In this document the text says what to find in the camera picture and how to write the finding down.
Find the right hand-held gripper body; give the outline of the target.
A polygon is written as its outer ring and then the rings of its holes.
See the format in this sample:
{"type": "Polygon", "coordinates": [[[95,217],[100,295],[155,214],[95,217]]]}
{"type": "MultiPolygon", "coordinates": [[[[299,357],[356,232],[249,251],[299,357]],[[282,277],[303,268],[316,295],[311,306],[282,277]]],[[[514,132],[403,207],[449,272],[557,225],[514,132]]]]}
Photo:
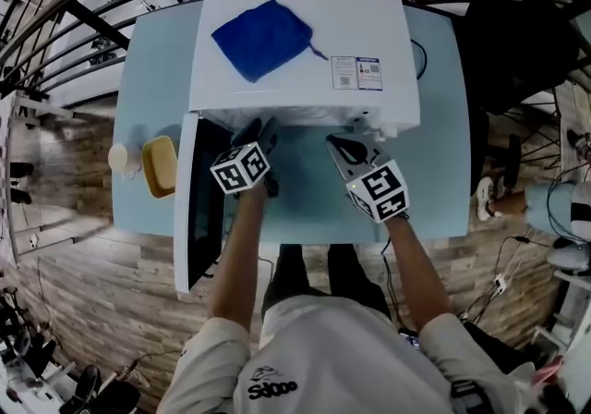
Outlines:
{"type": "Polygon", "coordinates": [[[347,193],[360,211],[376,223],[404,213],[409,208],[408,188],[402,172],[382,148],[373,147],[361,160],[343,151],[339,171],[347,193]]]}

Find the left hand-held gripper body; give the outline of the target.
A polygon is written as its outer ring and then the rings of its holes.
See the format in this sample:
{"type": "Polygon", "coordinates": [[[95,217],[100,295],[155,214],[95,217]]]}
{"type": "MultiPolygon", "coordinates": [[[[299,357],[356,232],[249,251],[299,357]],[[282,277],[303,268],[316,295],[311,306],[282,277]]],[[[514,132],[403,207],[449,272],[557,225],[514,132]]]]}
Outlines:
{"type": "Polygon", "coordinates": [[[262,183],[270,198],[279,193],[266,154],[256,141],[221,153],[210,167],[211,174],[225,195],[253,189],[262,183]]]}

